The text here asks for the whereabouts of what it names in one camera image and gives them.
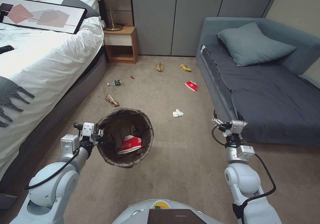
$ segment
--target gold lamp base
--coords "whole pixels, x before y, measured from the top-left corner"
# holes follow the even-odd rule
[[[106,30],[108,31],[117,31],[117,30],[121,30],[122,29],[122,26],[121,25],[107,25],[105,27]]]

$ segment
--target nightstand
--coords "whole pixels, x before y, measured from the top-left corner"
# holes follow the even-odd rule
[[[110,63],[136,63],[138,58],[136,27],[123,26],[122,30],[103,32]]]

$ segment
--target crumpled paper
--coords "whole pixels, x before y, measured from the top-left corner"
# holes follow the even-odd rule
[[[183,113],[176,109],[176,111],[172,112],[173,117],[183,116]]]
[[[157,71],[160,71],[160,72],[162,72],[163,70],[164,70],[164,66],[163,66],[163,64],[161,64],[161,61],[160,61],[160,63],[157,65]]]

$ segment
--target gray pillow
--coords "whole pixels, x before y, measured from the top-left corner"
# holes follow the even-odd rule
[[[79,8],[87,9],[88,12],[85,18],[100,16],[100,13],[98,11],[96,11],[86,3],[82,2],[81,0],[63,0],[61,4],[71,6],[71,7],[79,7]]]
[[[279,59],[297,48],[265,36],[256,22],[239,28],[221,30],[217,36],[227,46],[237,66],[254,65]]]

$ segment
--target wastebasket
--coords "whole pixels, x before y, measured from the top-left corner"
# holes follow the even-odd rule
[[[117,108],[102,118],[97,127],[104,130],[103,143],[98,144],[98,150],[110,165],[131,168],[151,149],[153,128],[147,115],[140,110]],[[126,154],[118,154],[124,138],[128,135],[139,137],[141,148]]]

